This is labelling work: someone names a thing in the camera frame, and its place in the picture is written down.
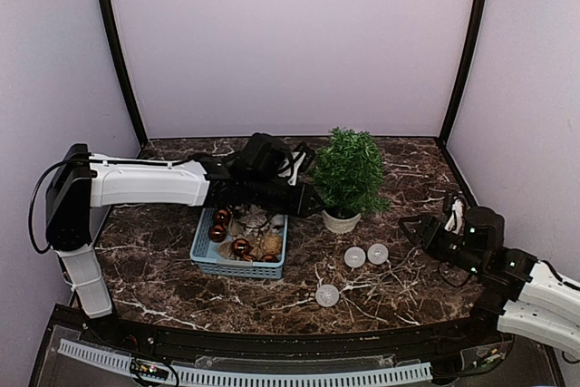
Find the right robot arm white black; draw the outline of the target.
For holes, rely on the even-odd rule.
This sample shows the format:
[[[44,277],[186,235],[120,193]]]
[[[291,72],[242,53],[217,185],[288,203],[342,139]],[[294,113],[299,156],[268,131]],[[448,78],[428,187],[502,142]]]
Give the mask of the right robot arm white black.
[[[546,260],[504,245],[505,219],[491,208],[449,209],[401,218],[409,241],[438,262],[455,266],[484,288],[462,326],[462,336],[481,345],[495,332],[515,334],[579,355],[579,284]]]

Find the small green christmas tree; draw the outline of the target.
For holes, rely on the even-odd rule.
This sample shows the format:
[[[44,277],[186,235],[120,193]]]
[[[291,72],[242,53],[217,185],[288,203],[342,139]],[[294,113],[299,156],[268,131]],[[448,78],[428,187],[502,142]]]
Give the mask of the small green christmas tree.
[[[382,155],[367,131],[336,127],[325,147],[316,152],[314,186],[333,218],[388,211],[380,194],[384,182]]]

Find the white woven ball light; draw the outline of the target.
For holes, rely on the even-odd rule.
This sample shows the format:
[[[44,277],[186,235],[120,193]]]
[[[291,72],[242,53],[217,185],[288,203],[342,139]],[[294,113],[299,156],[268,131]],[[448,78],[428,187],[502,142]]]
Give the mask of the white woven ball light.
[[[321,285],[315,292],[315,301],[321,307],[335,306],[340,298],[340,293],[334,285]]]
[[[366,253],[360,247],[349,247],[343,255],[344,263],[350,268],[361,267],[366,261]]]
[[[367,250],[367,258],[373,265],[382,265],[389,258],[389,249],[384,244],[373,244]]]

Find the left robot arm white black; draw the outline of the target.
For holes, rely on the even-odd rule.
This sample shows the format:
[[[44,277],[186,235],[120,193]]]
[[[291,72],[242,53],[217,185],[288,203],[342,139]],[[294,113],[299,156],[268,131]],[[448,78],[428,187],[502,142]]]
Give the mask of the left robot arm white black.
[[[72,291],[91,319],[92,331],[109,347],[128,339],[114,315],[110,292],[94,251],[94,208],[123,204],[188,207],[255,205],[282,215],[308,218],[324,209],[314,186],[299,179],[314,161],[305,143],[294,149],[266,133],[253,134],[242,150],[226,156],[198,153],[183,160],[137,160],[91,153],[84,143],[42,177],[47,247],[60,258]]]

